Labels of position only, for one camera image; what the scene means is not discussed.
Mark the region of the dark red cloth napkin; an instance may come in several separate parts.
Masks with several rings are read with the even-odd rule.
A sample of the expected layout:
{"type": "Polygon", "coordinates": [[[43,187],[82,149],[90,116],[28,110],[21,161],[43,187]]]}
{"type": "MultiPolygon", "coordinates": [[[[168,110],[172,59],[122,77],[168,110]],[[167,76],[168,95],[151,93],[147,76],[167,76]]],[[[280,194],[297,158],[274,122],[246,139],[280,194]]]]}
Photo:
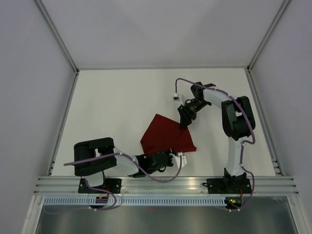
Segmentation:
{"type": "Polygon", "coordinates": [[[158,151],[195,152],[189,129],[180,129],[178,122],[156,114],[141,138],[143,152],[152,155],[158,151]]]}

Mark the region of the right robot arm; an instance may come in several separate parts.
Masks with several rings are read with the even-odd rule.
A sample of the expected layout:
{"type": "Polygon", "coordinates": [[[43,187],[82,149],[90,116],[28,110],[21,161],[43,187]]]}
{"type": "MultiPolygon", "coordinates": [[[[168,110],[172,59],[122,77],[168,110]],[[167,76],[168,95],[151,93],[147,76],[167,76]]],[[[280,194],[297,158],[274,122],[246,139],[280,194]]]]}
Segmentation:
{"type": "Polygon", "coordinates": [[[214,84],[194,82],[191,86],[193,99],[188,99],[178,107],[180,128],[186,129],[196,114],[207,105],[221,110],[222,128],[228,137],[228,160],[222,178],[207,179],[203,186],[210,194],[251,194],[253,181],[244,168],[244,145],[255,144],[255,119],[247,96],[234,97],[218,89],[214,84]]]}

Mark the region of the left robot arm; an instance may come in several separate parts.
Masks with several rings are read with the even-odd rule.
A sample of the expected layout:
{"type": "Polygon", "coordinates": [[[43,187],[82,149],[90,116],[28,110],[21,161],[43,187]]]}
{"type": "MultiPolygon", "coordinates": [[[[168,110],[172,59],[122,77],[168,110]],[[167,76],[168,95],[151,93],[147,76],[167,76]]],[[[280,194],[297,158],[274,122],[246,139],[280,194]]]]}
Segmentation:
{"type": "Polygon", "coordinates": [[[164,172],[167,167],[173,167],[173,158],[177,152],[172,149],[158,151],[154,154],[126,156],[119,150],[111,137],[83,141],[74,145],[74,175],[85,177],[90,182],[89,187],[95,193],[106,189],[106,180],[100,175],[105,170],[117,168],[128,177],[141,178],[155,172],[164,172]]]}

